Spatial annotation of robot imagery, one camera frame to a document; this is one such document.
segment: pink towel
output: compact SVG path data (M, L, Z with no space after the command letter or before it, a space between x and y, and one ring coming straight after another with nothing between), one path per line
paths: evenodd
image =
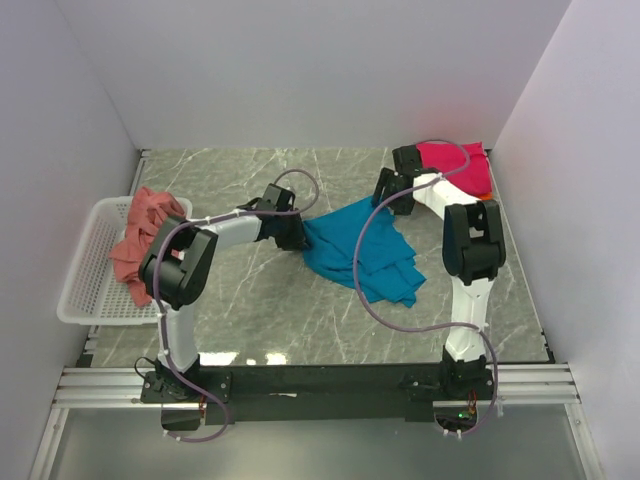
M185 216L178 201L169 192L155 193L147 187L136 192L127 216L124 240L117 243L109 258L118 282L129 287L133 302L143 307L151 302L144 283L138 278L138 268L151 246L158 229L169 215Z
M423 167L435 167L446 173L464 165L464 155L458 147L446 143L419 143L417 145ZM471 157L469 167L447 178L465 193L480 198L491 198L489 162L482 142L463 145Z

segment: black metal base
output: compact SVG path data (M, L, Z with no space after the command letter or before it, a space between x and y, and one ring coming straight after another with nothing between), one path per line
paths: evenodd
M454 388L447 371L440 363L195 366L185 375L226 403L234 422L364 418L430 422L434 401L467 400L472 390L478 400L491 398L489 369L466 379L462 388ZM147 373L141 402L199 401L200 395L190 389L183 389L178 396L174 380L164 367ZM213 403L208 407L205 423L221 424L221 409Z

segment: white arm segment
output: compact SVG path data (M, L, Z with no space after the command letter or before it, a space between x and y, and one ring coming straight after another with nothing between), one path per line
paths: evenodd
M262 221L254 216L237 217L225 220L213 225L201 227L218 235L216 242L216 254L225 248L241 243L255 242L260 234ZM169 350L171 359L175 363L179 372L186 371L198 358L198 349L194 338L194 315L193 304L185 305L178 311L167 307L167 335L169 337ZM158 336L160 333L160 319L158 318ZM169 368L164 349L162 348L162 338L160 338L160 351L158 359L165 367Z
M418 187L420 185L424 185L439 176L439 173L426 173L424 175L420 175L413 179L413 186ZM444 208L447 205L454 205L456 203L460 205L472 205L478 202L476 197L472 197L471 195L464 193L446 179L440 180L431 187L413 192L413 199L416 202L429 207L440 217L441 220L444 220Z
M424 185L439 175L437 173L420 175L413 180L413 186ZM464 193L446 179L440 180L431 187L413 192L413 198L416 202L429 207L443 220L447 205L471 205L478 202L476 197ZM472 323L483 330L486 325L487 304L493 280L480 278L468 286L458 277L451 277L451 280L453 282L451 321ZM464 327L453 327L450 330L445 348L456 362L458 360L470 362L486 355L484 342L478 332Z

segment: blue cloth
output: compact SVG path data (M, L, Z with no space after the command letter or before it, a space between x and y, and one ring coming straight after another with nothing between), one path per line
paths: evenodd
M311 249L303 252L309 268L345 287L353 283L353 251L360 230L373 212L371 197L304 222ZM358 278L370 303L387 299L407 307L416 303L416 290L426 280L415 269L415 250L393 227L387 209L375 216L358 258Z

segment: white wall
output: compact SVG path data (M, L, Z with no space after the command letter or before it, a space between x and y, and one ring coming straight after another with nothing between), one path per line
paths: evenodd
M493 153L610 480L640 478L640 3L574 0Z
M55 307L93 203L135 150L52 0L0 2L0 478L26 478L85 329Z
M504 126L569 0L57 0L138 147Z

